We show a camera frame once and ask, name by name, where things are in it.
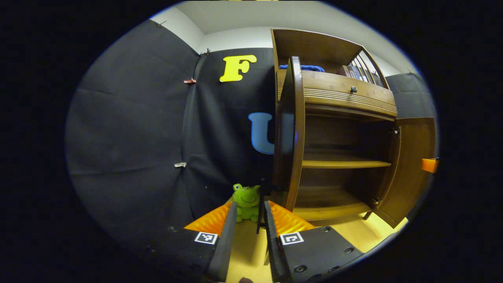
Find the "green frog plush toy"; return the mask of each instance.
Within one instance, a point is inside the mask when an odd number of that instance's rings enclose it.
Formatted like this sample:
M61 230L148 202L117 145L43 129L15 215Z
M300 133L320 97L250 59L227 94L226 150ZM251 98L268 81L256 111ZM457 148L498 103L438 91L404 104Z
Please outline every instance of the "green frog plush toy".
M234 194L233 200L237 204L237 220L241 222L243 219L250 219L257 222L259 219L259 201L260 196L257 192L260 186L257 185L253 188L241 186L241 184L233 185Z

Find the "wooden floor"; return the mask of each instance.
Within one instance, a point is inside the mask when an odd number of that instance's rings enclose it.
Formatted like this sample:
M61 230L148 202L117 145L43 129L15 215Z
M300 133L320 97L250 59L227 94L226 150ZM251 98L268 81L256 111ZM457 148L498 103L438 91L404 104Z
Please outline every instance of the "wooden floor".
M404 219L395 229L392 229L375 214L372 214L366 221L362 219L364 215L340 218L338 224L332 222L333 225L330 225L364 253L371 250L391 233L400 231L407 223L407 219ZM323 222L312 223L315 226L327 225ZM254 283L272 282L271 268L269 261L266 261L266 230L260 229L260 233L257 235L256 229L256 223L249 220L236 223L227 283L238 283L242 277L249 278Z

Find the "cabinet door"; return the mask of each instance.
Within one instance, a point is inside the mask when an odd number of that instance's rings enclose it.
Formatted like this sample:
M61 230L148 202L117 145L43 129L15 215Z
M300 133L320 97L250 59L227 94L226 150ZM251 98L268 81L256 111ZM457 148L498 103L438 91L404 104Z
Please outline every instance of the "cabinet door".
M382 200L374 213L395 228L414 207L426 187L429 172L421 169L423 158L435 154L434 119L396 119L399 136L395 138L393 161L384 182Z
M276 110L273 182L288 191L285 207L292 211L304 154L305 104L299 57L291 57Z

